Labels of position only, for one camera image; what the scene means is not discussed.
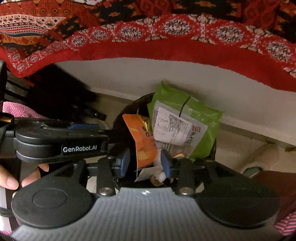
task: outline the wall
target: wall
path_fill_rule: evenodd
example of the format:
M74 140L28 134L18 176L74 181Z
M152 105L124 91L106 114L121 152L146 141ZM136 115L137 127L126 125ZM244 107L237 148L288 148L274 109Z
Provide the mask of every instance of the wall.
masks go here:
M161 80L224 110L222 122L296 145L296 93L274 90L230 70L136 58L69 61L58 66L97 93L135 100Z

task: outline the metal screw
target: metal screw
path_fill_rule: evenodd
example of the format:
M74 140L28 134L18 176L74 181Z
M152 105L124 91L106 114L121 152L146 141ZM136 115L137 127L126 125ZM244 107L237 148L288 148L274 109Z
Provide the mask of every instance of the metal screw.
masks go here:
M182 195L191 195L194 193L194 190L192 188L189 188L189 187L182 187L179 189L179 192L182 194Z
M113 193L111 188L101 188L99 191L99 194L103 195L103 196L109 196Z

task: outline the finger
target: finger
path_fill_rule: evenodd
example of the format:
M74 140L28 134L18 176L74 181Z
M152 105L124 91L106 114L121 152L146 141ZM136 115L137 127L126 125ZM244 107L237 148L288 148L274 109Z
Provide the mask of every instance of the finger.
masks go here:
M39 164L38 167L40 167L45 172L49 171L49 165L48 164Z
M31 173L29 176L27 176L25 179L22 180L22 187L25 187L35 181L37 181L40 178L40 172L39 169L36 168L36 170Z
M3 167L0 165L0 186L15 190L18 188L17 180Z

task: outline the green package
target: green package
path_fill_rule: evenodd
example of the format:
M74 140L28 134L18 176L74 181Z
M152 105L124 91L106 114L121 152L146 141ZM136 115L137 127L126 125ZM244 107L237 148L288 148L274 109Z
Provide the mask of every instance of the green package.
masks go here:
M183 153L192 161L210 154L222 111L164 82L147 107L157 148L168 150L171 156Z

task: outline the orange wrapper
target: orange wrapper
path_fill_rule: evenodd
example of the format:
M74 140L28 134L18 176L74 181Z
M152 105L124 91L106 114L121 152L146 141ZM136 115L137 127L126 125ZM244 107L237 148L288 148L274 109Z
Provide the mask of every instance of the orange wrapper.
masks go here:
M153 135L146 130L143 122L147 117L129 114L124 114L122 117L136 142L137 169L153 163L157 148Z

